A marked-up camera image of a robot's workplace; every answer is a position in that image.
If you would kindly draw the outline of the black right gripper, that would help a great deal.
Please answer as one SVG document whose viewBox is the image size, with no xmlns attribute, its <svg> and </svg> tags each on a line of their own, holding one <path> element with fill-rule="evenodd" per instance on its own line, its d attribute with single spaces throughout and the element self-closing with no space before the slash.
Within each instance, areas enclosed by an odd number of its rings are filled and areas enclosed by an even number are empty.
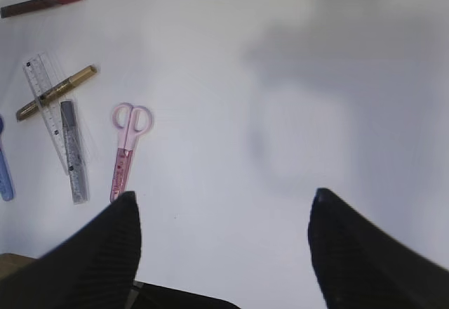
<svg viewBox="0 0 449 309">
<path fill-rule="evenodd" d="M 134 281 L 141 245 L 136 196 L 125 192 L 60 246 L 2 280 L 1 307 L 239 308 L 222 299 Z"/>
</svg>

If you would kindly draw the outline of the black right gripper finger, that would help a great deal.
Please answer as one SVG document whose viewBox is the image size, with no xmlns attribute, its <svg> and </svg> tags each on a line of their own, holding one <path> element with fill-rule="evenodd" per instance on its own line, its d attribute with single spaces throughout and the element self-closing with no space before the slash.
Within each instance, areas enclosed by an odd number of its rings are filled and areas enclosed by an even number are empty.
<svg viewBox="0 0 449 309">
<path fill-rule="evenodd" d="M 327 188 L 307 238 L 327 308 L 447 308 L 448 270 L 372 224 Z"/>
</svg>

